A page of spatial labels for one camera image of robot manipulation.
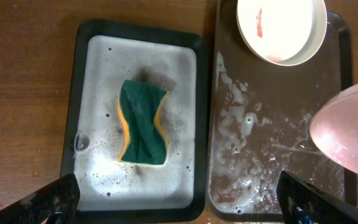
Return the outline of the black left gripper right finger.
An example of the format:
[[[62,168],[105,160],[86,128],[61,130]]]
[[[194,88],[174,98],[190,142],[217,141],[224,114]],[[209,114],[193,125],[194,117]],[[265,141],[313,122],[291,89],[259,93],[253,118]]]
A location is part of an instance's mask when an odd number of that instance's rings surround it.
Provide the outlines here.
[[[276,194],[286,224],[358,224],[358,208],[290,172],[281,172]]]

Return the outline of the green yellow sponge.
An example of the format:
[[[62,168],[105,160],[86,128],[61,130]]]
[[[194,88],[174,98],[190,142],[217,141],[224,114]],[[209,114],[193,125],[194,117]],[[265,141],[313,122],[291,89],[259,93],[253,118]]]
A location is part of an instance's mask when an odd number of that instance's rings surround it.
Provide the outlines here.
[[[161,166],[167,160],[168,134],[160,115],[168,91],[145,82],[126,80],[117,100],[124,131],[120,162]]]

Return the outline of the pink plate with red stain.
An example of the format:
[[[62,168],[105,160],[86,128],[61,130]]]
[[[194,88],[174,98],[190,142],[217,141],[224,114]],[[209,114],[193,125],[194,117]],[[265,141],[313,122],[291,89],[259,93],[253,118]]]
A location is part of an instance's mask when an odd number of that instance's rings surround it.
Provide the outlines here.
[[[358,84],[338,93],[313,116],[310,136],[323,154],[358,174]]]

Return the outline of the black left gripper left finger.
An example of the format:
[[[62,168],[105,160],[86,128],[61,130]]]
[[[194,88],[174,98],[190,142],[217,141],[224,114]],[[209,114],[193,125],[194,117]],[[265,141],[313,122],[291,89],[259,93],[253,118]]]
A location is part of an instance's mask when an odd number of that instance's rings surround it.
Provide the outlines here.
[[[67,174],[0,210],[0,223],[61,223],[75,220],[80,190],[74,174]]]

